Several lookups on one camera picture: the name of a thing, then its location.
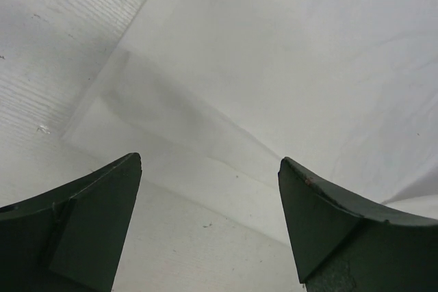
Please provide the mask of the white t shirt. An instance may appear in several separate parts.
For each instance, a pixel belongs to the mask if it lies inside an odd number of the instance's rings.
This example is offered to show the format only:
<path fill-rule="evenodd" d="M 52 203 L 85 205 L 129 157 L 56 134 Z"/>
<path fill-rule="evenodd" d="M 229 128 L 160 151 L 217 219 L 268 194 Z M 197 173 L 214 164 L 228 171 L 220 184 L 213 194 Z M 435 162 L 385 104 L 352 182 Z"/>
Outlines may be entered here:
<path fill-rule="evenodd" d="M 290 157 L 437 215 L 437 0 L 146 0 L 65 140 L 188 164 L 190 197 L 276 187 Z"/>

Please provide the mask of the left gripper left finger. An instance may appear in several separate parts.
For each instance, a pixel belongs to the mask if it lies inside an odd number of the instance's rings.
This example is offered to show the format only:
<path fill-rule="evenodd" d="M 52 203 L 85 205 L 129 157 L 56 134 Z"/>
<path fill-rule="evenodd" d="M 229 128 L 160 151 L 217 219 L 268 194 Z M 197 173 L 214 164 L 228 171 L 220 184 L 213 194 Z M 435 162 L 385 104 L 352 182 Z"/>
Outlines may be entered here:
<path fill-rule="evenodd" d="M 1 207 L 1 290 L 111 291 L 141 175 L 133 152 Z"/>

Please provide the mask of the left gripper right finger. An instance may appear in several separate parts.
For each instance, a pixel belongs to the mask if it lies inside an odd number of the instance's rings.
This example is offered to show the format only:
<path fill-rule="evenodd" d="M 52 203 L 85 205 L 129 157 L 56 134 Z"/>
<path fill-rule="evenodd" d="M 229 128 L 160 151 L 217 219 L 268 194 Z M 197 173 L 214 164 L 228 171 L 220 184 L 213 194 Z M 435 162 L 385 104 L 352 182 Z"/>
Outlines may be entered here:
<path fill-rule="evenodd" d="M 375 203 L 290 158 L 278 179 L 306 290 L 437 290 L 437 220 Z"/>

